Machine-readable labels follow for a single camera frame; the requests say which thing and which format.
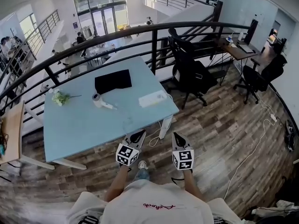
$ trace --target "light blue table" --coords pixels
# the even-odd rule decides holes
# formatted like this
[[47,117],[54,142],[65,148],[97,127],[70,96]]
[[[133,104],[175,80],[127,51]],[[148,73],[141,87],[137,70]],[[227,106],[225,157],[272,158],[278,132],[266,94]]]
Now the light blue table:
[[[94,78],[126,69],[129,69],[132,87],[115,89],[102,96],[105,102],[117,107],[117,110],[97,108],[92,100],[92,95],[96,92]],[[75,168],[75,163],[63,158],[115,140],[160,120],[164,121],[159,137],[164,138],[173,114],[178,112],[169,96],[155,105],[145,108],[139,105],[140,97],[164,91],[141,57],[95,70],[59,86],[59,89],[71,96],[82,96],[71,98],[60,107],[51,100],[53,94],[46,94],[43,116],[46,160]]]

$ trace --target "foot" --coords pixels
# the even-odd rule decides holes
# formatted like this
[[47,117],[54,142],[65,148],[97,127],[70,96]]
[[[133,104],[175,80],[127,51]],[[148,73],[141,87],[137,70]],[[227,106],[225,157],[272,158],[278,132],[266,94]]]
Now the foot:
[[138,164],[138,169],[140,170],[142,168],[148,169],[148,165],[147,165],[146,161],[144,161],[144,160],[141,160]]

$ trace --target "glass door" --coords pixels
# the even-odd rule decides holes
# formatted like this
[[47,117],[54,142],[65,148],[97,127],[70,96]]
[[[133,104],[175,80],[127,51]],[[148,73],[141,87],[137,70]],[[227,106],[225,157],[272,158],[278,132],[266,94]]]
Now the glass door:
[[94,25],[99,36],[106,34],[106,27],[102,11],[93,12]]
[[104,19],[106,23],[106,31],[107,33],[113,33],[115,32],[115,22],[114,22],[114,17],[113,17],[113,10],[112,8],[107,8],[104,11]]

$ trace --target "black office chair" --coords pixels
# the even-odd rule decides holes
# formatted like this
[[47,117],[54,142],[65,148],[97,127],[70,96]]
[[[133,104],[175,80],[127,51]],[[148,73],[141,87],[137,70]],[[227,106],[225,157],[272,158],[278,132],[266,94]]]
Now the black office chair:
[[206,94],[211,87],[217,85],[218,72],[214,76],[200,61],[194,61],[190,54],[181,49],[173,37],[168,37],[168,41],[176,60],[172,70],[172,80],[176,88],[169,88],[168,92],[180,90],[186,93],[182,109],[184,109],[190,94],[199,98],[203,102],[203,106],[207,106],[202,94]]
[[244,79],[241,78],[239,84],[234,85],[234,89],[237,87],[247,90],[246,99],[244,104],[247,104],[249,94],[251,93],[256,98],[256,104],[258,104],[258,97],[256,96],[257,91],[266,91],[269,83],[281,76],[284,72],[284,65],[287,63],[286,59],[282,55],[275,57],[271,63],[263,69],[262,73],[259,74],[256,71],[256,66],[260,65],[255,59],[251,59],[254,63],[253,68],[249,66],[244,66],[243,75]]

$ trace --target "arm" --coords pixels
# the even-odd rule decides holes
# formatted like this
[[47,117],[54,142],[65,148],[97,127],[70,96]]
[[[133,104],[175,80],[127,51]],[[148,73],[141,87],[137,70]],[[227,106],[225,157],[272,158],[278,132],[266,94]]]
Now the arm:
[[184,170],[183,171],[184,178],[185,178],[185,190],[192,194],[193,196],[199,198],[200,200],[205,202],[205,199],[200,192],[199,188],[197,187],[191,170]]
[[120,171],[117,173],[116,177],[114,178],[111,186],[109,187],[107,193],[105,194],[105,202],[110,202],[120,194],[122,194],[123,190],[125,189],[126,179],[128,175],[128,166],[121,166]]

